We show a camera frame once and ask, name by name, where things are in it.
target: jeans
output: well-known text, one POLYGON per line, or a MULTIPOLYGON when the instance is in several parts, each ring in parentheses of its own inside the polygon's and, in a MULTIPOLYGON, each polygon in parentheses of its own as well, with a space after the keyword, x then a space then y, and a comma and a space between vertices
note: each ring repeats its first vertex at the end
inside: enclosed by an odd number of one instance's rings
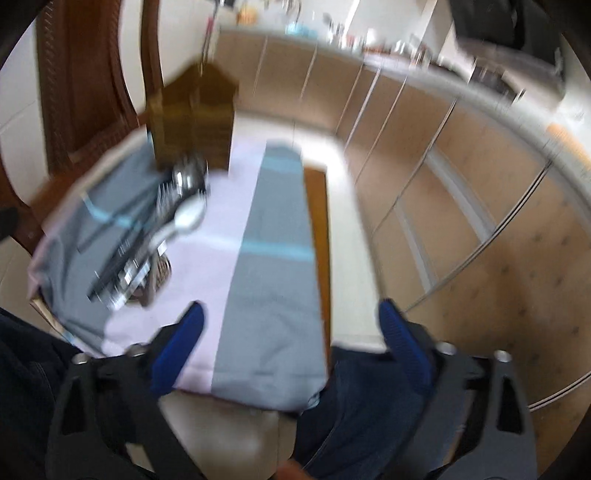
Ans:
POLYGON ((332 358, 319 405, 298 420, 293 459, 317 480, 375 480, 412 436, 426 396, 389 353, 333 348, 332 358))
POLYGON ((34 468, 43 474, 57 394, 79 352, 0 309, 0 437, 9 447, 0 448, 0 469, 18 475, 21 467, 34 468), (17 465, 23 460, 29 464, 17 465))

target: black clamp jaw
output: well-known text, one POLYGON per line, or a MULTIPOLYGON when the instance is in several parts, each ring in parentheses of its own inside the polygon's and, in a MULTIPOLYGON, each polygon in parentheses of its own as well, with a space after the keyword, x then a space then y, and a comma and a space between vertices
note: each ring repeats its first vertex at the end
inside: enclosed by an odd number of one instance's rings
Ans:
POLYGON ((73 358, 50 429, 49 480, 205 479, 150 391, 152 365, 178 325, 164 327, 150 345, 134 345, 122 356, 73 358), (128 441, 143 445, 155 473, 131 462, 128 441))
POLYGON ((443 342, 436 351, 434 391, 382 480, 536 479, 534 428, 510 354, 476 358, 443 342))

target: light blue stripe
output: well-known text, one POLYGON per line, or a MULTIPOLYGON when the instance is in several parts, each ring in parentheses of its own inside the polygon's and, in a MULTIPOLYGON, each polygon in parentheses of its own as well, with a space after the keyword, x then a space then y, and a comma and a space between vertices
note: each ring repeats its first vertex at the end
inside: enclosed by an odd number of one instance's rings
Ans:
POLYGON ((62 337, 64 337, 66 342, 68 342, 71 345, 74 345, 74 335, 72 335, 67 330, 64 330, 61 335, 62 335, 62 337))
POLYGON ((301 247, 299 245, 293 244, 257 242, 250 240, 244 240, 242 242, 240 253, 284 258, 296 262, 310 263, 316 260, 314 250, 309 247, 301 247))
POLYGON ((304 167, 297 160, 289 160, 281 157, 265 157, 261 168, 276 171, 277 173, 302 174, 304 167))
POLYGON ((84 197, 84 205, 91 217, 99 223, 112 222, 114 225, 120 226, 121 228, 133 228, 134 230, 141 230, 143 225, 136 222, 133 218, 125 215, 113 216, 113 214, 98 208, 88 197, 84 197))

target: metal screw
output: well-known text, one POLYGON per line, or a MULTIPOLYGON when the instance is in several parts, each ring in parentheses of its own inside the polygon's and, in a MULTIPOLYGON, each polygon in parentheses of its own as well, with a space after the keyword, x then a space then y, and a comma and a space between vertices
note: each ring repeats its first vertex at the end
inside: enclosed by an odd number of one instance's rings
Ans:
POLYGON ((74 365, 82 365, 82 364, 85 364, 86 362, 88 362, 89 360, 90 360, 89 355, 86 355, 85 353, 77 353, 72 358, 72 363, 74 365))
POLYGON ((443 355, 453 356, 457 353, 457 348, 455 345, 447 342, 439 342, 436 346, 437 350, 442 353, 443 355))
POLYGON ((502 362, 504 364, 508 364, 509 362, 511 362, 513 360, 513 357, 511 356, 511 354, 508 352, 505 352, 504 350, 497 350, 495 352, 495 358, 499 362, 502 362))
POLYGON ((147 351, 148 349, 144 345, 142 345, 141 343, 135 343, 125 351, 125 354, 127 356, 141 356, 145 354, 147 351))

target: wooden board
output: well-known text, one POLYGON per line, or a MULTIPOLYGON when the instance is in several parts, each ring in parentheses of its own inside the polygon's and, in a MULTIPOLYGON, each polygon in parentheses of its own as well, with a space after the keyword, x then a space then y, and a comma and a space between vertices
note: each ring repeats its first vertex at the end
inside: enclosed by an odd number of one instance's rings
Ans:
POLYGON ((316 267, 322 321, 324 323, 324 344, 326 358, 330 364, 330 245, 329 245, 329 210, 326 193, 326 173, 315 168, 304 169, 304 180, 310 209, 310 222, 314 234, 316 267))

